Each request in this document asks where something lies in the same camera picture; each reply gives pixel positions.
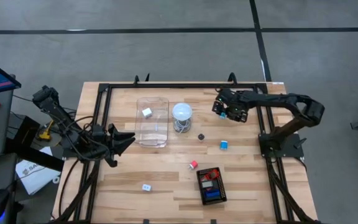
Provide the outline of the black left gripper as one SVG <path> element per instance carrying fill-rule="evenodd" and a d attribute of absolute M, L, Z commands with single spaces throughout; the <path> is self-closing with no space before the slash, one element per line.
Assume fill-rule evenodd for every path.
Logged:
<path fill-rule="evenodd" d="M 104 159 L 109 167 L 117 167 L 113 141 L 116 141 L 116 154 L 121 155 L 135 141 L 135 133 L 120 132 L 113 123 L 109 124 L 107 129 L 99 124 L 98 132 L 98 149 L 101 150 L 98 159 Z"/>

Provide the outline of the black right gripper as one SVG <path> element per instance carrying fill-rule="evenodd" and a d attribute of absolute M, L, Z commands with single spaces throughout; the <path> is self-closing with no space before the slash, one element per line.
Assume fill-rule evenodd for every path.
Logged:
<path fill-rule="evenodd" d="M 218 93 L 213 103 L 212 112 L 222 119 L 245 123 L 248 118 L 248 109 L 240 102 L 240 94 L 229 88 L 216 88 Z"/>

